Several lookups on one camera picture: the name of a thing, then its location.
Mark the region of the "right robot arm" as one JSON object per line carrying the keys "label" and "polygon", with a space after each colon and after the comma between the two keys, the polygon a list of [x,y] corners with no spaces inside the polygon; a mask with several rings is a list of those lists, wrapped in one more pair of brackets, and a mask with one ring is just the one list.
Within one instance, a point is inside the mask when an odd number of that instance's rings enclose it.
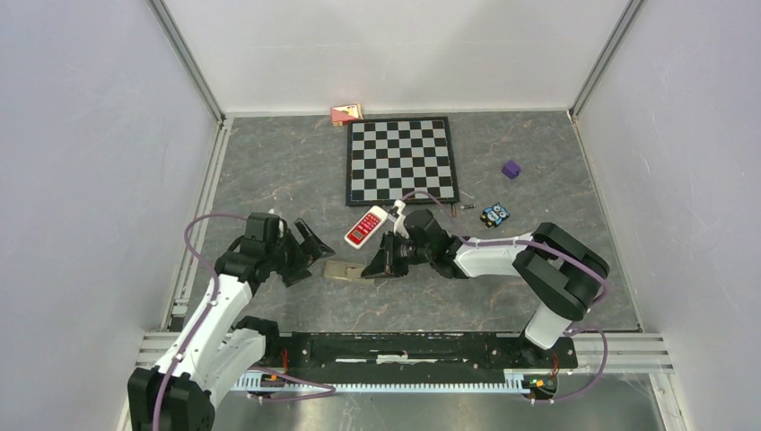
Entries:
{"label": "right robot arm", "polygon": [[609,264],[556,224],[542,223],[532,233],[511,238],[460,237],[442,228],[428,209],[400,217],[382,235],[361,276],[404,277],[421,264],[448,279],[521,278],[540,301],[518,343],[520,359],[530,366],[549,360],[567,329],[610,289]]}

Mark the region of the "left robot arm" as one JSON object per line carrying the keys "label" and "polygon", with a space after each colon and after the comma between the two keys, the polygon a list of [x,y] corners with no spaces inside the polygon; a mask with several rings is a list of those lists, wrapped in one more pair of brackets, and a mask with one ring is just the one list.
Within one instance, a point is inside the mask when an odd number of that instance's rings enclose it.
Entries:
{"label": "left robot arm", "polygon": [[243,217],[244,232],[210,263],[192,244],[188,251],[211,278],[202,303],[166,352],[149,368],[137,367],[127,381],[134,430],[209,430],[220,402],[255,363],[272,365],[282,354],[273,321],[244,318],[233,323],[271,274],[285,286],[311,276],[319,259],[334,256],[302,220],[278,215]]}

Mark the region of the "beige remote control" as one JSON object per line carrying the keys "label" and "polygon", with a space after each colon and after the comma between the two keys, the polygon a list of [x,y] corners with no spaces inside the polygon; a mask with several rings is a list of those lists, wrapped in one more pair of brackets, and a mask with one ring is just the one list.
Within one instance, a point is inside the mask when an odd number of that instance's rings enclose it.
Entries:
{"label": "beige remote control", "polygon": [[325,265],[324,277],[331,280],[373,285],[373,279],[362,278],[362,272],[365,268],[364,264],[330,260]]}

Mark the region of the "red white remote control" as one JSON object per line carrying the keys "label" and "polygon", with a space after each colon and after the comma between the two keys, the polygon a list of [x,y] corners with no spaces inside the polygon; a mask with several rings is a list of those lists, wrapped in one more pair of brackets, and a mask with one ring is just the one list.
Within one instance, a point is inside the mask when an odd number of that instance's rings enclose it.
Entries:
{"label": "red white remote control", "polygon": [[373,206],[344,235],[344,241],[352,248],[360,250],[376,234],[389,218],[389,213]]}

